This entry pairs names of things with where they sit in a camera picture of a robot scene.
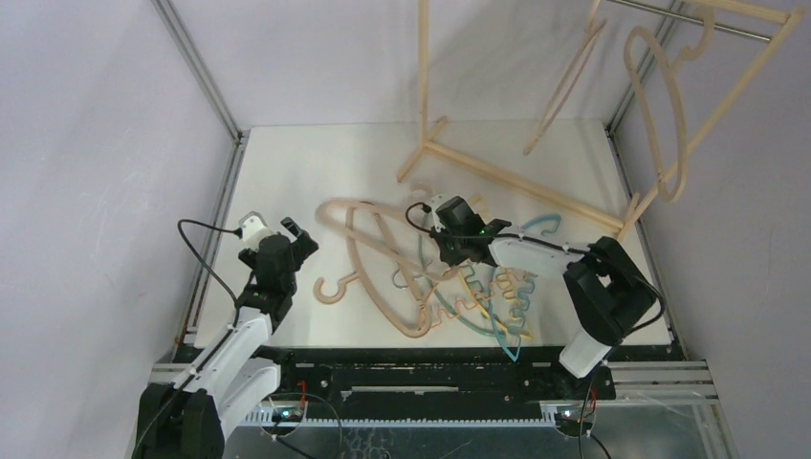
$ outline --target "white wall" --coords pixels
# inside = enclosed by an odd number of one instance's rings
[[[3,2],[0,62],[0,456],[122,457],[230,140],[147,1]]]
[[[807,0],[764,0],[790,10]],[[699,35],[682,26],[674,43]],[[671,293],[671,310],[697,358],[706,358],[742,457],[807,457],[811,398],[811,24],[806,17],[690,160],[680,201],[645,216]],[[762,45],[717,35],[679,76],[691,132]],[[647,86],[659,129],[672,122],[660,76]],[[633,182],[653,184],[635,109],[620,146]]]
[[[176,0],[243,128],[417,120],[417,0]],[[542,113],[591,0],[433,0],[432,119]],[[667,5],[668,0],[648,3]],[[560,117],[608,121],[625,37],[659,17],[603,2],[608,25]]]

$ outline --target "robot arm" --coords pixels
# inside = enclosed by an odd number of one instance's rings
[[[451,266],[470,260],[547,277],[562,275],[581,323],[559,361],[572,375],[585,377],[632,333],[656,301],[656,294],[616,239],[602,237],[585,250],[556,246],[520,233],[501,231],[510,222],[485,224],[464,199],[434,197],[428,230]]]
[[[279,367],[251,358],[293,304],[296,272],[318,244],[290,218],[293,236],[271,231],[258,213],[240,221],[246,248],[239,259],[252,280],[237,298],[236,319],[170,384],[150,384],[141,395],[133,458],[222,457],[226,440],[281,381]]]

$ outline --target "white tabletop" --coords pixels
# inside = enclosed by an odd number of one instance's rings
[[[597,120],[557,120],[529,157],[522,155],[524,143],[535,124],[533,121],[459,121],[451,122],[438,142],[462,152],[498,164],[581,200],[611,214],[621,216],[627,207],[627,196],[603,126]],[[395,175],[416,146],[413,124],[345,124],[325,126],[257,127],[252,129],[245,157],[233,193],[227,228],[236,228],[248,212],[260,212],[269,225],[282,230],[278,222],[290,216],[320,244],[319,251],[308,259],[297,275],[298,292],[294,305],[269,341],[271,345],[293,347],[492,347],[495,339],[472,332],[443,315],[443,322],[427,335],[410,339],[395,329],[369,299],[362,284],[353,282],[338,303],[325,305],[313,296],[313,285],[319,277],[326,279],[324,292],[335,291],[336,281],[350,273],[345,239],[327,229],[316,219],[316,209],[333,198],[351,198],[405,208],[413,202],[411,186],[427,185],[436,193],[459,195],[466,199],[481,195],[494,218],[517,224],[539,215],[559,213],[562,223],[557,233],[548,238],[557,243],[594,242],[606,235],[606,229],[578,215],[561,211],[505,186],[470,174],[458,166],[430,155],[417,164],[405,183],[398,184]],[[357,212],[357,225],[369,234],[378,235],[370,226],[371,217]],[[419,211],[414,215],[419,219]],[[344,212],[334,217],[343,221]],[[413,229],[389,222],[399,247],[415,262],[417,235]],[[549,226],[538,227],[537,231]],[[639,235],[631,231],[623,246],[640,271],[650,279]],[[416,324],[417,306],[408,290],[391,283],[396,265],[360,244],[362,262],[375,287],[390,301],[403,321]],[[232,286],[240,289],[249,269],[236,257],[242,249],[235,237],[224,236],[214,262],[214,269]],[[436,258],[436,252],[427,254]],[[431,266],[438,269],[440,262]],[[476,267],[477,275],[489,273],[486,266]],[[424,281],[421,286],[427,290]],[[452,303],[464,296],[460,281],[443,284],[440,292]],[[579,322],[569,294],[560,278],[536,279],[536,289],[529,296],[526,329],[532,339],[523,346],[563,345],[579,329]],[[439,307],[436,300],[434,307]],[[496,313],[505,321],[511,307],[503,300],[494,302]],[[657,306],[648,311],[652,317]],[[203,302],[198,323],[196,346],[205,346],[216,331],[233,314],[225,292],[211,282]],[[464,317],[483,328],[490,321],[475,310],[464,311]],[[669,333],[663,320],[629,337],[625,344],[669,344]]]

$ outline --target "wooden clothing rack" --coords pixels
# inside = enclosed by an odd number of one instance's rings
[[[598,6],[600,5],[600,1],[601,0],[594,0],[592,4],[582,45],[572,60],[572,64],[565,72],[558,88],[552,96],[552,99],[546,105],[545,113],[538,123],[538,128],[534,133],[534,136],[527,143],[527,147],[524,151],[525,154],[529,154],[535,148],[537,142],[542,138],[552,121],[554,121],[560,107],[562,107],[562,105],[565,103],[569,94],[571,94],[574,85],[577,83],[577,79],[580,76],[582,68],[585,66],[585,61],[590,56],[594,43],[598,39],[598,35],[604,26],[604,21],[599,23],[595,22],[595,14]],[[593,222],[607,228],[610,233],[615,234],[618,239],[622,239],[627,232],[634,227],[634,224],[639,220],[645,210],[659,194],[662,195],[666,202],[673,202],[679,198],[687,182],[688,159],[690,155],[695,152],[698,145],[706,139],[715,125],[718,124],[718,121],[727,113],[727,111],[729,111],[730,107],[732,107],[746,87],[749,86],[749,83],[752,81],[755,75],[757,75],[760,69],[763,68],[766,62],[782,46],[791,32],[798,26],[805,13],[804,8],[797,8],[791,12],[786,12],[764,8],[750,3],[743,3],[737,0],[687,0],[688,3],[698,6],[696,9],[697,15],[690,15],[653,7],[632,0],[606,1],[642,11],[661,14],[704,27],[704,32],[699,44],[696,45],[695,48],[683,48],[679,51],[678,56],[672,61],[668,60],[667,54],[659,41],[649,30],[645,29],[644,27],[639,26],[634,28],[625,43],[625,67],[631,79],[634,95],[636,96],[637,100],[639,100],[642,107],[651,155],[653,156],[654,165],[656,168],[656,185],[647,194],[645,194],[645,197],[642,197],[642,195],[638,192],[633,193],[629,207],[625,214],[612,215],[585,203],[571,199],[568,196],[547,186],[532,182],[506,169],[471,157],[465,153],[453,149],[450,146],[437,142],[436,139],[446,127],[448,118],[441,117],[437,122],[434,123],[430,130],[428,130],[428,0],[418,0],[418,84],[420,94],[420,139],[417,148],[413,151],[413,153],[411,153],[405,164],[403,164],[398,171],[397,181],[402,182],[414,165],[420,161],[423,155],[429,153],[443,160],[459,164],[477,175],[486,177],[504,186],[517,189],[532,196],[533,198],[549,202],[555,206],[590,219]],[[757,20],[778,24],[780,25],[780,28],[774,36],[769,36],[739,29],[726,24],[717,23],[714,21],[714,13],[716,10],[728,11]],[[704,53],[704,51],[706,51],[711,43],[712,33],[715,31],[729,33],[746,39],[753,39],[758,42],[765,43],[766,46],[754,58],[752,63],[734,85],[733,89],[715,107],[710,117],[698,129],[697,133],[692,136],[691,139],[688,139],[685,128],[686,123],[684,119],[684,111],[681,108],[681,95],[674,76],[679,68],[681,68],[683,63],[697,59]],[[645,88],[637,75],[635,64],[630,60],[628,50],[632,41],[637,37],[641,37],[653,52],[656,63],[665,78],[671,105],[673,106],[673,114],[676,121],[678,151],[676,152],[677,161],[667,169],[665,169],[662,162],[662,156],[659,151],[660,147],[658,137],[652,116],[647,107]],[[578,67],[578,63],[580,64],[580,67],[576,72],[574,72],[574,69]],[[561,94],[563,94],[563,96],[560,101],[558,101],[556,106],[555,102]],[[673,189],[668,189],[668,182],[673,178],[676,179],[675,187]]]

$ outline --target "white table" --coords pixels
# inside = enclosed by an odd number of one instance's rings
[[[613,159],[603,126],[597,120],[558,120],[529,157],[521,154],[533,121],[451,122],[438,142],[499,164],[535,182],[563,192],[596,208],[622,215],[627,196]],[[581,217],[561,212],[545,203],[454,167],[426,155],[406,183],[395,174],[416,145],[416,126],[408,123],[345,124],[325,126],[257,127],[251,136],[239,171],[227,217],[227,228],[236,228],[249,211],[259,211],[276,229],[290,216],[310,231],[320,250],[308,259],[297,275],[298,292],[291,312],[269,341],[291,347],[493,347],[492,337],[473,333],[457,320],[444,323],[425,337],[410,339],[400,334],[368,298],[360,282],[349,285],[342,301],[324,305],[313,297],[317,278],[325,277],[324,291],[333,293],[336,281],[352,272],[345,239],[319,223],[318,206],[332,198],[352,198],[405,207],[412,202],[409,184],[433,187],[435,192],[470,198],[478,193],[489,204],[492,217],[526,222],[538,215],[560,212],[562,224],[550,240],[593,242],[605,230]],[[420,218],[419,211],[414,215]],[[336,218],[343,221],[343,212]],[[358,212],[358,227],[368,227],[371,217]],[[412,229],[391,223],[400,247],[416,258],[417,236]],[[632,231],[623,246],[642,273],[650,278],[639,235]],[[406,321],[415,323],[416,304],[407,290],[398,290],[390,277],[396,266],[387,258],[360,244],[362,260],[375,286]],[[216,270],[237,291],[249,269],[236,257],[241,242],[230,236],[221,239],[214,262]],[[480,273],[486,273],[481,267]],[[461,283],[450,281],[441,291],[449,300],[462,294]],[[532,342],[524,346],[563,345],[574,336],[579,322],[565,285],[560,278],[537,279],[527,327]],[[500,317],[505,304],[495,303]],[[654,306],[644,319],[652,317]],[[205,346],[216,330],[230,320],[233,307],[225,292],[209,284],[198,323],[195,346]],[[471,321],[490,328],[490,322],[476,312],[466,313]],[[669,344],[663,320],[629,337],[625,344]]]

